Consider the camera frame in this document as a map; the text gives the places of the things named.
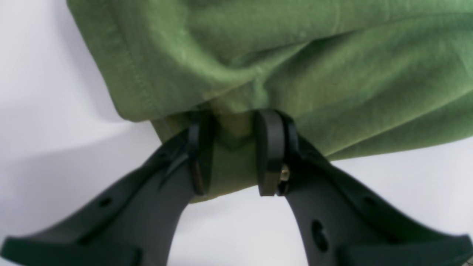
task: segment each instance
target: metal screw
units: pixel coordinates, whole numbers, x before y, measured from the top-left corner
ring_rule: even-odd
[[[289,167],[287,166],[287,164],[284,164],[282,166],[282,170],[281,170],[281,176],[279,177],[279,180],[280,182],[281,181],[289,181],[289,177],[291,175],[291,172],[289,171]]]

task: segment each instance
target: white backdrop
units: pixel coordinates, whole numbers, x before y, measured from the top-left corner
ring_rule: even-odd
[[[0,243],[71,214],[159,145],[116,114],[65,0],[0,0]],[[472,158],[469,138],[334,164],[420,222],[473,235]],[[252,187],[190,205],[168,264],[307,262],[285,199]]]

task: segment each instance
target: hole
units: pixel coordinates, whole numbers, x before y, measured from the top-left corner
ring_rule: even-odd
[[[328,250],[328,240],[324,232],[324,227],[319,221],[312,222],[312,237],[320,251],[326,252]]]
[[[112,203],[112,199],[111,198],[106,198],[106,199],[103,199],[99,205],[100,207],[107,207],[108,205],[110,205],[110,203]]]
[[[376,207],[377,206],[377,203],[376,203],[376,200],[374,200],[372,197],[370,196],[366,196],[363,198],[363,201],[365,202],[366,205],[368,205],[369,207]]]

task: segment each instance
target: green shirt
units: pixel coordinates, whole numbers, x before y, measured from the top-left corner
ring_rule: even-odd
[[[329,160],[473,135],[472,0],[68,4],[121,117],[165,142],[190,110],[220,116],[209,198],[257,183],[248,110],[291,115]]]

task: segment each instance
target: black clamp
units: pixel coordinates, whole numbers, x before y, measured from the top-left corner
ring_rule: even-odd
[[[285,196],[311,266],[460,266],[468,236],[428,229],[334,167],[278,111],[255,116],[260,195]],[[164,143],[140,168],[0,255],[25,266],[164,266],[179,217],[211,177],[212,115]]]

